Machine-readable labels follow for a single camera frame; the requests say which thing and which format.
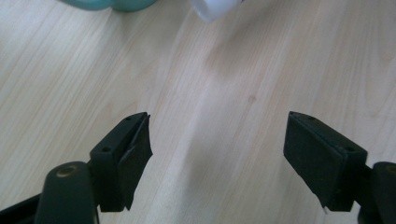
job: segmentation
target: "wood grain surface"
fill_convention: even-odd
[[[212,23],[188,0],[0,1],[0,209],[147,111],[154,156],[131,211],[101,223],[357,223],[284,159],[291,110],[396,162],[395,1],[250,0]]]

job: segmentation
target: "screw hole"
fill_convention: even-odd
[[[104,147],[104,148],[102,148],[102,151],[103,151],[103,152],[108,152],[108,151],[110,151],[110,150],[111,150],[110,147]]]
[[[56,173],[56,175],[57,175],[58,177],[68,177],[68,176],[72,175],[73,173],[75,173],[76,170],[77,170],[77,166],[75,166],[75,165],[70,165],[70,166],[66,166],[66,167],[61,168],[61,169]]]

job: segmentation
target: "teal object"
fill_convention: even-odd
[[[157,0],[61,0],[73,7],[102,10],[112,7],[118,11],[133,12],[151,6]]]

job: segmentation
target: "white object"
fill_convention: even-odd
[[[244,0],[191,0],[197,14],[204,21],[213,21]]]

